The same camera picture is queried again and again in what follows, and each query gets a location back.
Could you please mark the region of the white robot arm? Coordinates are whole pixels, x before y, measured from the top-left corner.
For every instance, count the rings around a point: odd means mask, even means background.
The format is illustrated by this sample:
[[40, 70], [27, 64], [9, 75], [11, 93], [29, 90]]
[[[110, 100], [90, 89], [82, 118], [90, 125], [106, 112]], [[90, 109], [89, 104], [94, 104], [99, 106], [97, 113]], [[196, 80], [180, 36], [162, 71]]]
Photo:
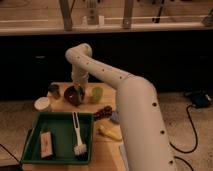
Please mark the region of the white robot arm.
[[83, 73], [90, 73], [116, 90], [129, 171], [177, 171], [153, 84], [93, 59], [92, 48], [86, 43], [69, 48], [65, 57], [74, 68], [74, 82], [81, 83]]

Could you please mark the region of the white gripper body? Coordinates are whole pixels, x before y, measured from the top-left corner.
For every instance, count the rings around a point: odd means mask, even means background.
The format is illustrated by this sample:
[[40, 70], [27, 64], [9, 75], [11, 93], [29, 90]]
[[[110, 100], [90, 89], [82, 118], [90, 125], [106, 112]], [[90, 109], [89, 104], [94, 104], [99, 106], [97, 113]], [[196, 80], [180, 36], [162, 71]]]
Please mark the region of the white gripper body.
[[76, 65], [72, 66], [71, 78], [76, 86], [85, 87], [88, 83], [89, 73]]

